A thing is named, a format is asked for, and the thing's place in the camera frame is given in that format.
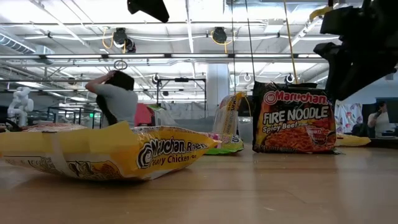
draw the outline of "maruchan ramen package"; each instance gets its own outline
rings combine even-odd
[[[236,95],[226,96],[216,111],[216,118],[213,125],[213,133],[236,134],[238,127],[238,108],[244,97],[243,92]]]
[[[56,133],[39,131],[43,128],[1,133],[3,159],[78,179],[151,180],[189,166],[218,144],[187,129],[159,126],[131,130],[127,122],[104,129],[70,127],[73,131]]]
[[[328,152],[336,142],[331,103],[323,90],[306,84],[280,87],[256,82],[253,150]]]
[[[216,147],[209,149],[206,155],[222,155],[242,151],[244,149],[243,141],[235,134],[215,134],[203,133],[209,138],[219,141]]]

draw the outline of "ceiling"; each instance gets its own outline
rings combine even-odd
[[[164,0],[168,9],[169,22],[163,24],[143,12],[131,15],[127,10],[126,0],[43,0],[42,10],[37,0],[2,0],[0,1],[0,32],[15,35],[19,41],[33,46],[46,46],[55,54],[120,54],[123,52],[111,45],[111,35],[117,27],[126,28],[126,33],[137,47],[137,54],[286,54],[290,53],[289,34],[285,20],[284,4],[281,0],[248,0],[248,13],[242,4],[235,0],[234,7],[224,0]],[[361,0],[347,0],[347,4],[358,6]],[[326,0],[287,1],[287,16],[290,24],[290,37],[295,54],[313,54],[313,48],[321,42],[336,42],[335,36],[319,33],[322,20],[317,18],[309,22],[309,14],[321,9]],[[229,40],[227,46],[214,43],[211,32],[215,27],[224,27]],[[0,54],[20,54],[15,50],[0,45]],[[154,74],[164,78],[195,77],[205,78],[207,65],[211,60],[173,60],[144,59],[129,61],[125,70],[136,79],[138,88],[153,88],[151,79]],[[53,79],[92,79],[104,75],[111,65],[96,65],[99,60],[77,60],[90,66],[61,66],[62,63],[74,64],[71,60],[54,60],[46,65],[33,60],[0,60],[3,79],[34,79],[52,74]],[[284,77],[294,73],[289,60],[233,62],[226,60],[231,75],[236,75],[238,89],[252,87],[252,81],[245,81],[246,74],[255,74],[262,82],[282,82]],[[29,74],[16,72],[20,68]],[[314,79],[328,70],[326,61],[297,60],[295,69],[300,81]],[[51,89],[79,89],[84,83],[71,86],[68,83],[43,83]],[[196,83],[170,84],[172,88],[197,88],[190,99],[203,98],[203,92]],[[171,93],[167,98],[178,98],[181,94]],[[153,101],[152,93],[140,93],[140,101]]]

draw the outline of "red object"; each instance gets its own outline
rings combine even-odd
[[[147,107],[143,103],[137,104],[136,116],[134,118],[134,124],[136,127],[146,125],[152,126],[152,117],[155,113],[152,109]]]

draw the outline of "red noodle package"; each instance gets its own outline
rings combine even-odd
[[[336,142],[331,103],[314,84],[280,87],[254,85],[254,140],[256,152],[327,152]]]

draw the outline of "gray t-shirt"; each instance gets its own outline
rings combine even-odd
[[[105,98],[109,111],[120,121],[127,121],[130,128],[134,127],[138,96],[133,91],[110,84],[94,85],[95,92]],[[108,126],[108,120],[103,115],[103,127]]]

